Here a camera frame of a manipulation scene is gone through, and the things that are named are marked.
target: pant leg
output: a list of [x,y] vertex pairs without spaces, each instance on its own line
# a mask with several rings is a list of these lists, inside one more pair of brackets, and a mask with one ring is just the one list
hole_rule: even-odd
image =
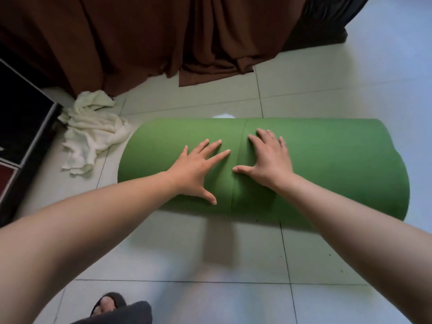
[[152,321],[152,307],[147,301],[139,301],[72,324],[151,324]]

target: white towel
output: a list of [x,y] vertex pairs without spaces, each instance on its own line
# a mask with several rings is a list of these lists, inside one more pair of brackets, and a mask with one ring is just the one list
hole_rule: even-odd
[[105,92],[82,92],[72,108],[64,109],[58,119],[68,125],[63,145],[69,149],[63,169],[85,174],[93,169],[96,155],[127,139],[131,126],[116,114],[99,110],[115,102]]

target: sandal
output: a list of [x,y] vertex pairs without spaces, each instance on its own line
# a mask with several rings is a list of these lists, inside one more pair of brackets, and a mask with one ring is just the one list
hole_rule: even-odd
[[90,316],[93,315],[94,310],[96,309],[96,307],[101,305],[101,300],[103,297],[110,297],[112,300],[114,300],[114,306],[115,308],[120,308],[120,307],[126,307],[126,301],[123,298],[123,296],[117,292],[108,292],[106,294],[104,294],[99,301],[96,303],[96,305],[94,305],[92,312],[90,313]]

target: rolled yoga mat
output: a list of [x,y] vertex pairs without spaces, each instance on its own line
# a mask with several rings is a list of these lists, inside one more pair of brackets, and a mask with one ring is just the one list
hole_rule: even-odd
[[385,126],[376,119],[156,119],[131,136],[123,152],[118,182],[165,171],[184,146],[222,139],[218,150],[230,155],[204,181],[217,205],[201,198],[177,196],[165,209],[227,214],[297,228],[309,224],[286,200],[251,178],[232,172],[256,161],[248,134],[256,129],[283,136],[294,172],[328,190],[403,220],[409,201],[408,175]]

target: right hand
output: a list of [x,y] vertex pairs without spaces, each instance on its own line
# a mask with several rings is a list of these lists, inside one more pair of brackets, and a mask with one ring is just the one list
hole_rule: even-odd
[[259,184],[274,190],[279,181],[294,174],[288,148],[282,136],[277,139],[270,130],[266,131],[258,128],[257,133],[261,138],[251,134],[248,135],[255,147],[255,166],[238,165],[232,171],[246,174]]

